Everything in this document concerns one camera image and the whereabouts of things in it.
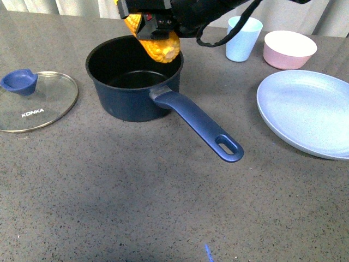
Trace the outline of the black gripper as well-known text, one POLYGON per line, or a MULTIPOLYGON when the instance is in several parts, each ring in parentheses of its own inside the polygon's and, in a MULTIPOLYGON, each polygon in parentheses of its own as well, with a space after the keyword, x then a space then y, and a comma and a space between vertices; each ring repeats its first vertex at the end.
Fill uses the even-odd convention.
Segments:
POLYGON ((165 40, 170 32, 181 38, 193 38, 198 29, 209 24, 245 1, 118 1, 117 8, 122 19, 140 14, 136 29, 140 40, 165 40))

